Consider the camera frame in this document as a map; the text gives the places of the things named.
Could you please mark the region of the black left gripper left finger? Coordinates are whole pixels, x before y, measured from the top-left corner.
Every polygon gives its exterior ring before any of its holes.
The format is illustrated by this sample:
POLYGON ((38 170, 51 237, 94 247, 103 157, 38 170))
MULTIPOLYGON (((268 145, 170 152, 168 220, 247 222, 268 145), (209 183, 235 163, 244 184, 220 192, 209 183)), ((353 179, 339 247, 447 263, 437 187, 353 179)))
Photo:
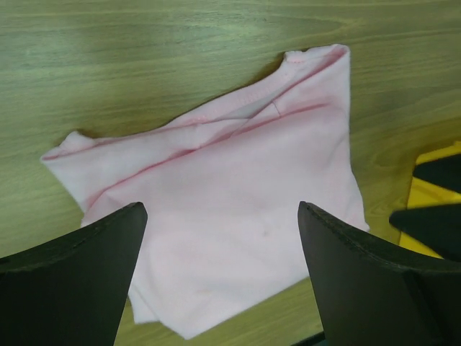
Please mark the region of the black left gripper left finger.
POLYGON ((1 344, 113 345, 147 220, 131 203, 1 258, 1 344))

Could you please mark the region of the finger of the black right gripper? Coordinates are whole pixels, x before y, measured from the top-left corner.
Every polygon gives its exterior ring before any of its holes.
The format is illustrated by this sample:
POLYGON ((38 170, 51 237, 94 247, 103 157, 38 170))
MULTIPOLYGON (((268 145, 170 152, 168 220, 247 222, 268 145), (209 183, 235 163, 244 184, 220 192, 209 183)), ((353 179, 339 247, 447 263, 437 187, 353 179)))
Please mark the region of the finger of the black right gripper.
POLYGON ((417 164, 413 170, 413 176, 444 189, 460 193, 460 170, 460 154, 453 154, 417 164))
POLYGON ((460 261, 460 204, 397 210, 389 218, 399 245, 427 256, 460 261))

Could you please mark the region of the light pink t-shirt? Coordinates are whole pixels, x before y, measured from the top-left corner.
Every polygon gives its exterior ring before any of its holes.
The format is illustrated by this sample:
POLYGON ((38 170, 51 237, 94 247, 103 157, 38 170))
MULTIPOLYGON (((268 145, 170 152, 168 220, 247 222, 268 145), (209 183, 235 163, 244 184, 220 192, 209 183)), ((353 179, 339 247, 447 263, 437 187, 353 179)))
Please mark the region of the light pink t-shirt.
POLYGON ((135 323, 189 340, 306 278, 302 201, 368 230, 350 159, 350 58, 339 44, 290 51, 265 79, 161 128, 74 131, 42 156, 83 225, 144 204, 135 323))

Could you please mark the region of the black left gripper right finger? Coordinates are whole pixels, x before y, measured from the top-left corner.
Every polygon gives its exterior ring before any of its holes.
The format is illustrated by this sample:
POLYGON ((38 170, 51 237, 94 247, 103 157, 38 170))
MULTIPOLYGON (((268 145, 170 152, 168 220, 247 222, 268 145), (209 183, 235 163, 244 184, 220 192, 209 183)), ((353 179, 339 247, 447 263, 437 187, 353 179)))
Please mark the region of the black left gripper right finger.
POLYGON ((299 205, 326 345, 458 345, 460 263, 426 256, 299 205))

